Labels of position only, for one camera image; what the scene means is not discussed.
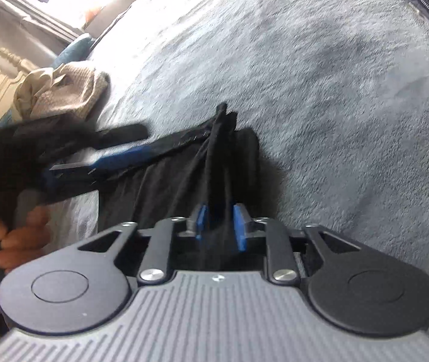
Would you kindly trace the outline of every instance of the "gray fluffy blanket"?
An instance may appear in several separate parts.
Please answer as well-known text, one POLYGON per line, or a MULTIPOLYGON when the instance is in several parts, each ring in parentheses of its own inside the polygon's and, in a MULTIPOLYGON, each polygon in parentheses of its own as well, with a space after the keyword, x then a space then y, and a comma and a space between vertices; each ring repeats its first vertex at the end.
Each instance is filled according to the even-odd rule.
MULTIPOLYGON (((159 136, 226 101, 260 138, 267 216, 429 273, 429 23, 405 0, 138 0, 91 59, 99 126, 159 136)), ((87 206, 67 206, 79 236, 87 206)))

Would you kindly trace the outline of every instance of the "black fabric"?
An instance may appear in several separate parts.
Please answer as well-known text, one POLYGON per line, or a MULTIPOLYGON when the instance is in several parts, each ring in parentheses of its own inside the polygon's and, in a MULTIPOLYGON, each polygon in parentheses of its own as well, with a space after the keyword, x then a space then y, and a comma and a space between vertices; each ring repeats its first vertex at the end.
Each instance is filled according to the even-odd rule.
MULTIPOLYGON (((209 226, 196 268, 223 268, 237 253, 233 205, 242 202, 253 216, 259 214, 259 143, 252 129, 235 130, 236 118, 236 113, 226 113, 226 105, 219 106, 216 115, 200 125, 205 131, 202 138, 101 188, 99 230, 123 221, 151 228, 161 219, 189 217, 197 204, 206 204, 209 226)), ((189 266, 186 257, 179 262, 189 266)))

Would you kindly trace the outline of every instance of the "silver screw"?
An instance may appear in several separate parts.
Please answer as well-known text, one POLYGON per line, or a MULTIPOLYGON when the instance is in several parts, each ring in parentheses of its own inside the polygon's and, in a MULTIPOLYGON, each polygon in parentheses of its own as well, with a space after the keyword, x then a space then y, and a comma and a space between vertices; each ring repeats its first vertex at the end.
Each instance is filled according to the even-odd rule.
POLYGON ((149 268, 141 272, 141 279, 145 280, 146 282, 155 282, 156 280, 160 280, 163 277, 164 272, 157 268, 149 268))
POLYGON ((297 273, 293 269, 279 269, 275 271, 273 277, 279 282, 289 282, 290 280, 296 279, 297 273))

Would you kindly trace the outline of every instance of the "circular pad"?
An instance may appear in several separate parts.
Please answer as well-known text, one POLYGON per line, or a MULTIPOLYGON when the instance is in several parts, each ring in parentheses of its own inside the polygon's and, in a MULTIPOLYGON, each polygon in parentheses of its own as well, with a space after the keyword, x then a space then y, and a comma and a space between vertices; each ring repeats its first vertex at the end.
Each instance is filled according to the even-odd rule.
POLYGON ((315 310, 365 336, 402 336, 429 326, 429 275, 372 249, 327 255, 309 280, 315 310))
POLYGON ((45 302, 64 303, 80 298, 88 287, 88 279, 78 272, 52 271, 34 280, 32 292, 45 302))
POLYGON ((372 303, 393 302, 404 293, 402 282, 386 271, 370 270, 352 276, 350 291, 358 298, 372 303))

